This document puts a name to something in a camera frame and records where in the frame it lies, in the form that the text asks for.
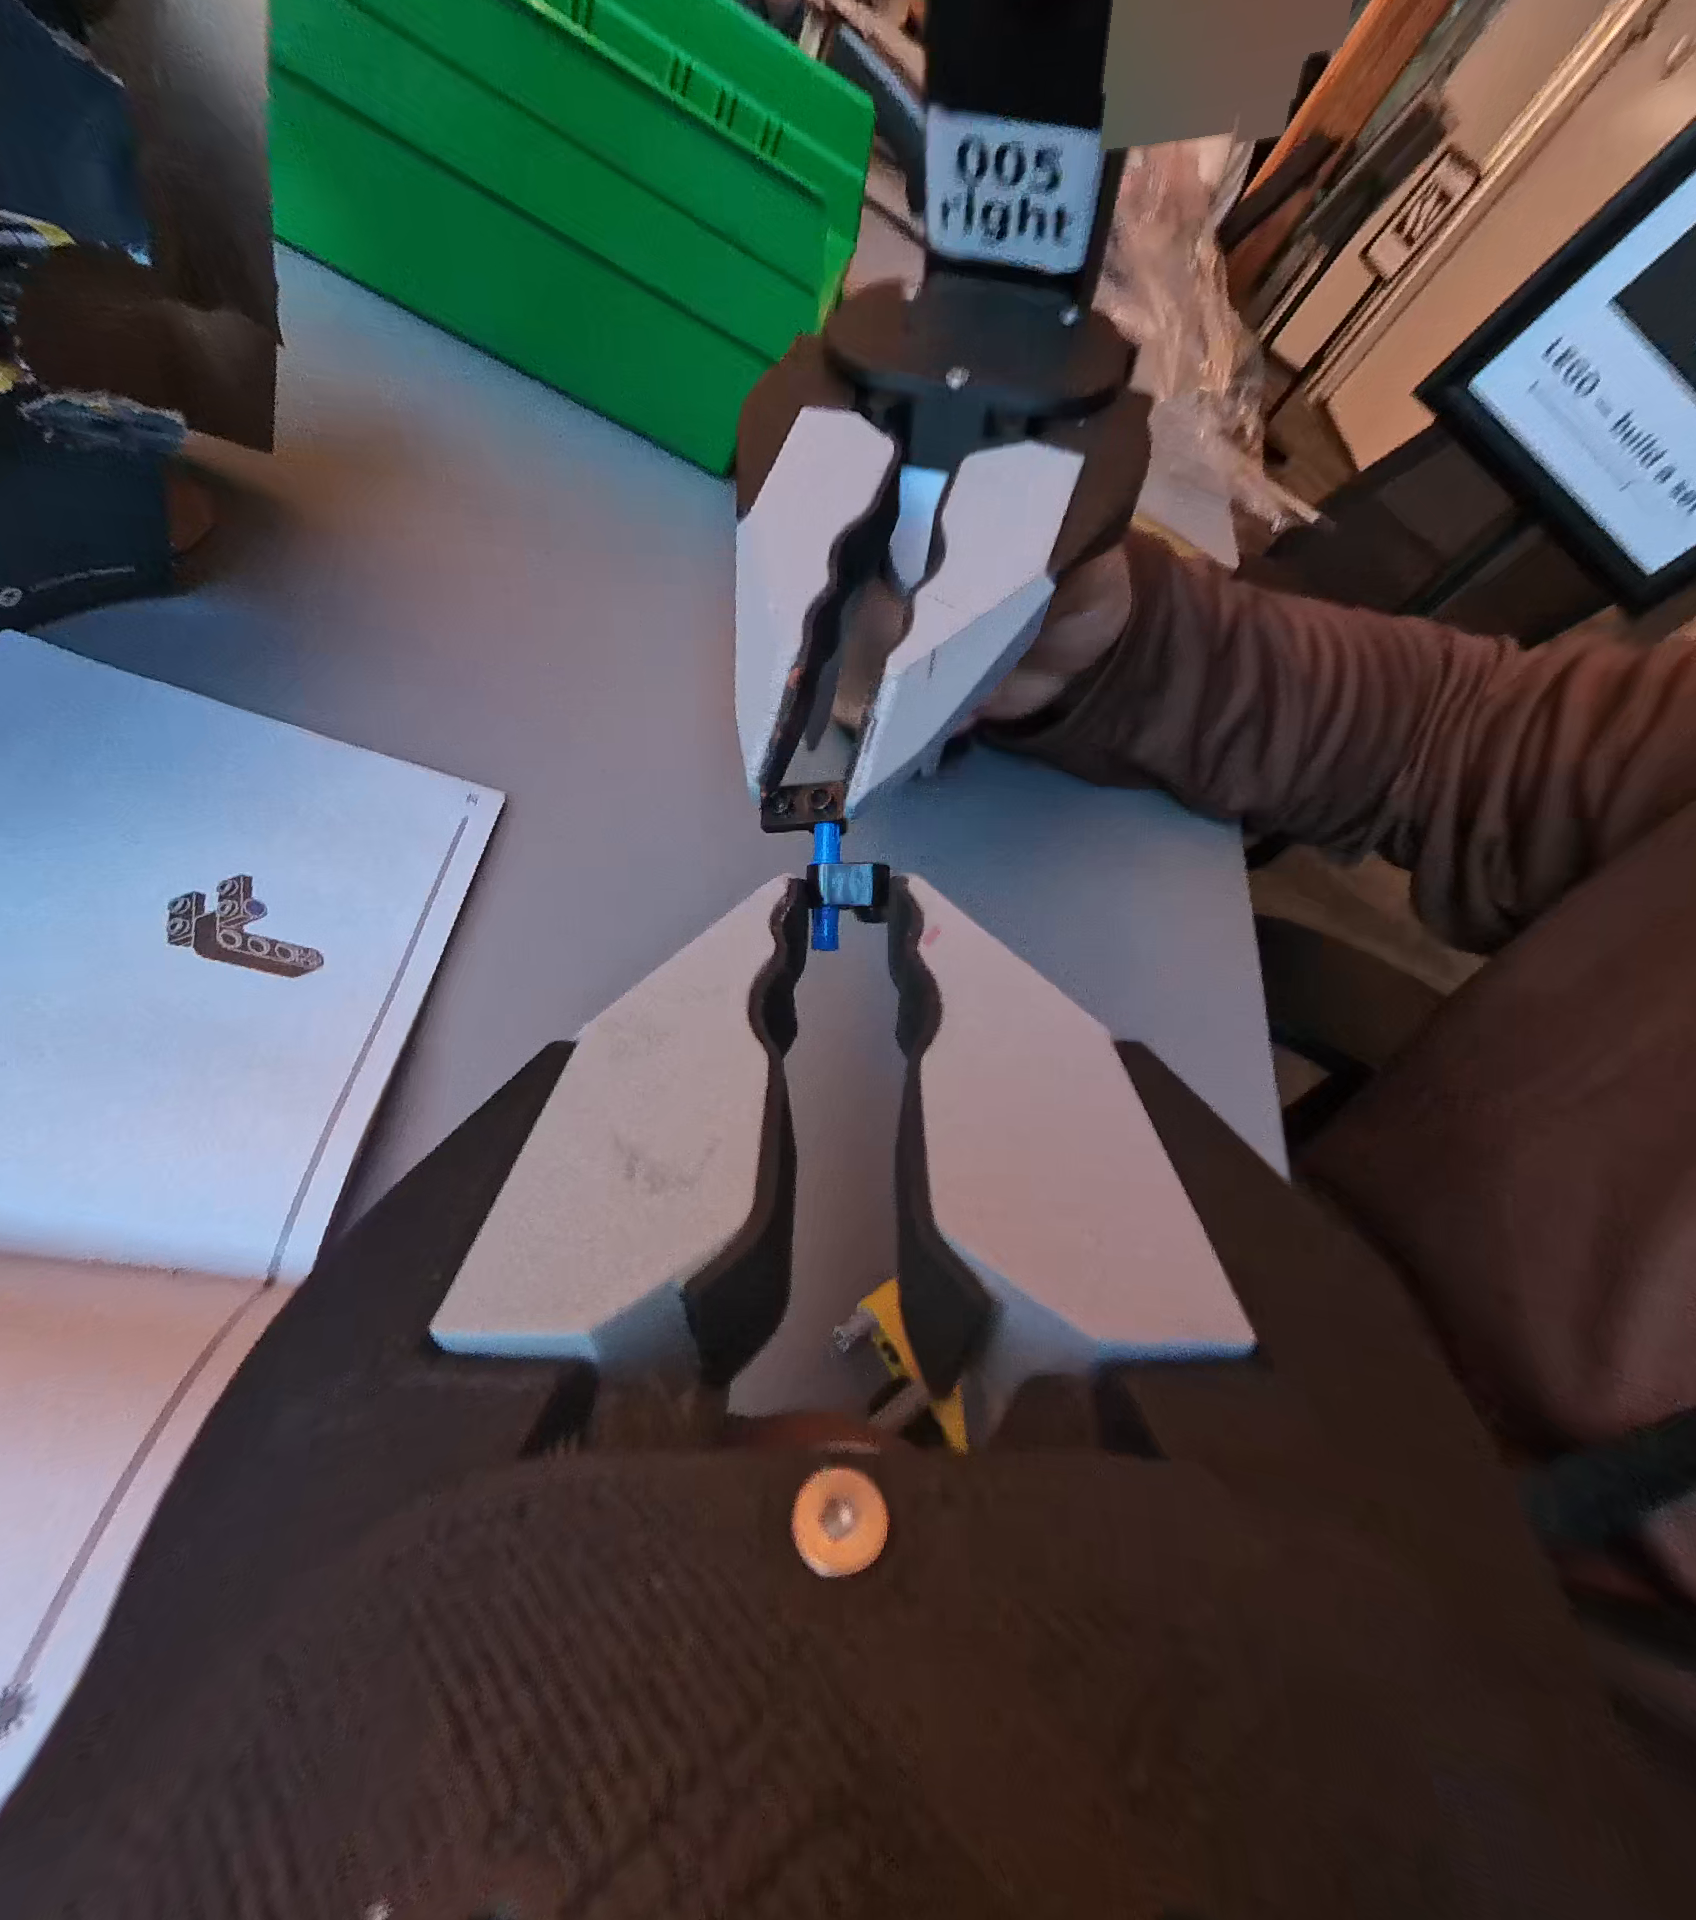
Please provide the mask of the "person's brown clothing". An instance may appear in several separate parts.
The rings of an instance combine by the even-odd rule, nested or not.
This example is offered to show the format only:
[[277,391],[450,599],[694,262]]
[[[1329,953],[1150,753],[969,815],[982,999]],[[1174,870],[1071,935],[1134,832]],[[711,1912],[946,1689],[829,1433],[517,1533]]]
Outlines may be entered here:
[[1307,1141],[1515,1464],[1625,1712],[1696,1753],[1696,800]]

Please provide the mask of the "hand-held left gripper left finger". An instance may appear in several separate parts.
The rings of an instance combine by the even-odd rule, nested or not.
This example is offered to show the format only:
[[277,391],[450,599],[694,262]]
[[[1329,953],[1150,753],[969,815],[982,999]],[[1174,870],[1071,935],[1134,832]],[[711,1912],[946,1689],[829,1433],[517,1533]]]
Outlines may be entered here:
[[572,1039],[430,1340],[730,1386],[788,1311],[808,891],[761,886]]

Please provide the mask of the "black framed sign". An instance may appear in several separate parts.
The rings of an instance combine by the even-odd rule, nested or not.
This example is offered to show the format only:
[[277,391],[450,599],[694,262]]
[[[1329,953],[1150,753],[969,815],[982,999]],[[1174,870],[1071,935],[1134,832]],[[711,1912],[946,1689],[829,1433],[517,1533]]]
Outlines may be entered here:
[[1696,113],[1416,402],[1624,611],[1696,581]]

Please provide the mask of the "beige cabinet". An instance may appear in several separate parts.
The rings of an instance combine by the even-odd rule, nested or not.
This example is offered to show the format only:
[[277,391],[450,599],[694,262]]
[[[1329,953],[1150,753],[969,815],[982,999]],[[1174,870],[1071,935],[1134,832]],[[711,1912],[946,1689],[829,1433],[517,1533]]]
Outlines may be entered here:
[[1429,425],[1422,378],[1696,120],[1696,0],[1444,6],[1364,123],[1303,113],[1229,258],[1303,500]]

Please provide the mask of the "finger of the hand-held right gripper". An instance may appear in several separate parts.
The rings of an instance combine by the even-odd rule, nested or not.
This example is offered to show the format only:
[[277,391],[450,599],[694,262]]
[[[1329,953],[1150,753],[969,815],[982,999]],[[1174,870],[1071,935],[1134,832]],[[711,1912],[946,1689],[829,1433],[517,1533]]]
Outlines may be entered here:
[[813,732],[847,694],[851,747],[833,815],[867,809],[875,685],[907,632],[895,520],[907,441],[886,419],[813,402],[792,417],[733,534],[733,723],[749,792],[799,780]]
[[941,500],[946,552],[907,599],[861,713],[844,815],[913,780],[1028,654],[1055,596],[1055,541],[1080,454],[1043,441],[969,454]]

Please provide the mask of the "lego instruction booklet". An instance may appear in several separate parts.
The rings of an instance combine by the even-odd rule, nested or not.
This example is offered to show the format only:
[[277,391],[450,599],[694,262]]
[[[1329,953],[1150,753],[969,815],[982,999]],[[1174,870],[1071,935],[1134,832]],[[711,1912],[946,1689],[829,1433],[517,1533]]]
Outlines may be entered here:
[[0,1806],[310,1274],[499,807],[0,632]]

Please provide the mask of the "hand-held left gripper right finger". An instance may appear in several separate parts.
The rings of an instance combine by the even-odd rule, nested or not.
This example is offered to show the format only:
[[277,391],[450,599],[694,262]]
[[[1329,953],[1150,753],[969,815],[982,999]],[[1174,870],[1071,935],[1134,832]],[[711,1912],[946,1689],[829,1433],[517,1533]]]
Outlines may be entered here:
[[898,1311],[969,1433],[1028,1381],[1240,1360],[1252,1320],[1121,1044],[915,875],[886,897],[898,1047]]

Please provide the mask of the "yellow lego piece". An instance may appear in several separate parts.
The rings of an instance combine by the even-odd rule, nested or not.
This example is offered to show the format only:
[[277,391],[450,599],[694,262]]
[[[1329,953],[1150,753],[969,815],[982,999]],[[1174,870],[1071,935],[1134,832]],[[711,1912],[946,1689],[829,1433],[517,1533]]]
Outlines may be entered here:
[[833,1329],[829,1340],[844,1360],[882,1364],[882,1385],[867,1401],[867,1421],[915,1447],[946,1447],[969,1457],[969,1401],[961,1386],[933,1394],[902,1320],[902,1283],[886,1277],[869,1285]]

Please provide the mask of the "green plastic bin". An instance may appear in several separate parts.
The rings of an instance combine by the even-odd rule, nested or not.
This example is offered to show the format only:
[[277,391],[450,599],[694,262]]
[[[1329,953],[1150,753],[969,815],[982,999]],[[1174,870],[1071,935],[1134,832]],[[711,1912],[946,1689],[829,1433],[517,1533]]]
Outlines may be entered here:
[[722,0],[270,6],[277,236],[722,475],[861,233],[869,96]]

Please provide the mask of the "clear plastic bag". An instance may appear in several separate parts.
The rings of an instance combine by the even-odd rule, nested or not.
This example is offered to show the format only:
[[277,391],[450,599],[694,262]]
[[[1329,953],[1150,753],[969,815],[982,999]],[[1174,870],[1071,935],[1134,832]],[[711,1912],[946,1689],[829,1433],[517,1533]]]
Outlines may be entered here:
[[1222,290],[1221,220],[1246,181],[1238,133],[1134,148],[1094,306],[1138,341],[1150,402],[1138,520],[1222,569],[1240,530],[1312,528],[1316,510],[1264,472],[1264,359]]

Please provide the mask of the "person's right hand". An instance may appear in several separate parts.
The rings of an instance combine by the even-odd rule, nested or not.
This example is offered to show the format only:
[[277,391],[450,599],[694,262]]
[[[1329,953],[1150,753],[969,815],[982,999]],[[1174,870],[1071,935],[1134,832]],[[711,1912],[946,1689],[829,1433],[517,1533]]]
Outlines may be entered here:
[[1021,660],[960,723],[960,736],[1002,747],[1034,744],[1071,723],[1126,632],[1138,530],[1139,528],[1134,520],[1109,548],[1068,569]]

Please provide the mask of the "dark lego set box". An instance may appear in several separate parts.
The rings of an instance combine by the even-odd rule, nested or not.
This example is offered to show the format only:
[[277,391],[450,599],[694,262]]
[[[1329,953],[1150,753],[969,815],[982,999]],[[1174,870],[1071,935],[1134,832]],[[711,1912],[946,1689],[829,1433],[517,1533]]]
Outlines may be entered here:
[[0,0],[0,626],[208,569],[270,454],[270,6]]

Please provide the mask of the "person's right forearm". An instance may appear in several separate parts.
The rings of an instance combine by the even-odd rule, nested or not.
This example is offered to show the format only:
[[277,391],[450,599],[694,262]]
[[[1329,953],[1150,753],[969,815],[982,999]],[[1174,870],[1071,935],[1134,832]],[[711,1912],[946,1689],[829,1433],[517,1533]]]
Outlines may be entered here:
[[1138,534],[1126,632],[1071,723],[995,747],[1377,851],[1441,941],[1488,953],[1696,800],[1696,638],[1520,652]]

